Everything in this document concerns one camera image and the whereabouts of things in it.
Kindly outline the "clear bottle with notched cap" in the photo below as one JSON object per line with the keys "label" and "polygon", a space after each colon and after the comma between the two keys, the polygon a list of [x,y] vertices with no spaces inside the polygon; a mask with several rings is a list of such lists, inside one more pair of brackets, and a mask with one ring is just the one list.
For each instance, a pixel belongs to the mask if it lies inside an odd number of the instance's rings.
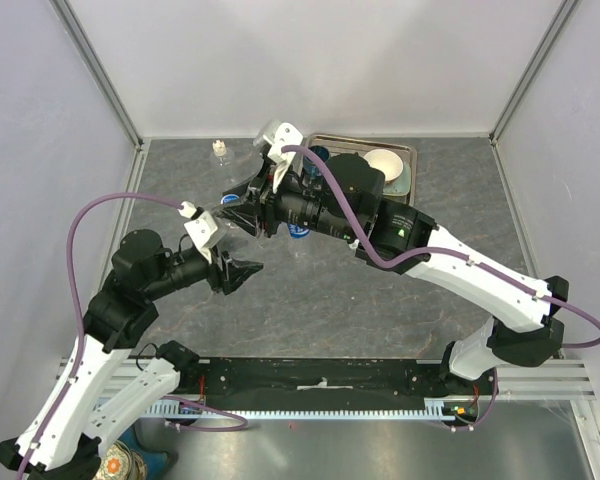
{"label": "clear bottle with notched cap", "polygon": [[226,147],[227,153],[224,156],[216,156],[213,153],[213,148],[210,154],[210,165],[223,191],[243,180],[240,158],[227,144]]}

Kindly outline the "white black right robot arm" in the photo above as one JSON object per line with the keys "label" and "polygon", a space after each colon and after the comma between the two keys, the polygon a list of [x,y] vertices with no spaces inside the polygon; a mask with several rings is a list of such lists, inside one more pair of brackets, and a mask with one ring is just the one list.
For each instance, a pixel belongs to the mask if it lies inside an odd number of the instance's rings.
{"label": "white black right robot arm", "polygon": [[311,183],[294,173],[274,181],[272,164],[229,191],[218,216],[252,236],[273,236],[282,223],[349,243],[367,265],[406,274],[453,292],[490,315],[467,338],[450,343],[438,368],[447,392],[463,392],[502,364],[538,367],[563,346],[555,300],[569,284],[535,279],[468,247],[416,208],[383,194],[384,174],[358,154],[339,154]]}

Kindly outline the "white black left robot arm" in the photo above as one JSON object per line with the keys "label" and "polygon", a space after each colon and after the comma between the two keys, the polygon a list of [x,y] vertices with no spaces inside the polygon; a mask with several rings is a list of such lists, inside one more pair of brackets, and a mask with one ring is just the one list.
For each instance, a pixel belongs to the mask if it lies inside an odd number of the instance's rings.
{"label": "white black left robot arm", "polygon": [[206,282],[228,295],[263,266],[196,247],[173,252],[160,235],[135,230],[121,241],[101,290],[81,309],[67,367],[30,426],[0,443],[0,464],[18,478],[90,479],[108,448],[159,399],[188,393],[202,375],[200,357],[175,340],[126,387],[95,408],[107,383],[158,318],[156,300]]}

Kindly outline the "cream notched bottle cap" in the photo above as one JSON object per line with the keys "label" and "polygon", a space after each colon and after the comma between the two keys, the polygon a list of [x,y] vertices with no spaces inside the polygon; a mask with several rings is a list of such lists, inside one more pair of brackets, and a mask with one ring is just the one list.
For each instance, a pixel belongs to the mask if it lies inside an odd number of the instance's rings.
{"label": "cream notched bottle cap", "polygon": [[216,140],[212,144],[213,153],[216,156],[224,156],[227,153],[227,147],[224,141]]}

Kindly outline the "clear wide plastic bottle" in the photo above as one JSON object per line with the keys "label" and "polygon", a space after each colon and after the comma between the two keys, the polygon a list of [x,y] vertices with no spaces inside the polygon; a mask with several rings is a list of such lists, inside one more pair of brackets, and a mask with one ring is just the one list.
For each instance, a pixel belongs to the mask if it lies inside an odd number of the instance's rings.
{"label": "clear wide plastic bottle", "polygon": [[[212,213],[214,215],[214,210],[219,205],[216,205],[215,207],[208,208],[208,209],[204,209],[203,207],[202,208],[204,210],[209,211],[210,213]],[[248,233],[244,232],[243,230],[236,227],[235,225],[233,225],[232,223],[230,223],[227,220],[224,220],[219,217],[216,217],[216,219],[218,220],[218,222],[222,223],[222,225],[224,226],[225,235],[220,240],[220,242],[217,244],[217,246],[212,249],[212,251],[215,249],[220,250],[220,251],[230,250],[231,248],[240,249],[240,248],[244,248],[248,244],[248,237],[249,237]]]}

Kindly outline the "blue label plastic bottle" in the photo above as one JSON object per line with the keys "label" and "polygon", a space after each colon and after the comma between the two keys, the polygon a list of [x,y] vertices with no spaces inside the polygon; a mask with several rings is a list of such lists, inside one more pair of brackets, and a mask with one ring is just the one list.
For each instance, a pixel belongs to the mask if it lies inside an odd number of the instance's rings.
{"label": "blue label plastic bottle", "polygon": [[288,227],[290,236],[294,239],[304,238],[310,233],[309,229],[298,226],[298,225],[288,224],[287,227]]}

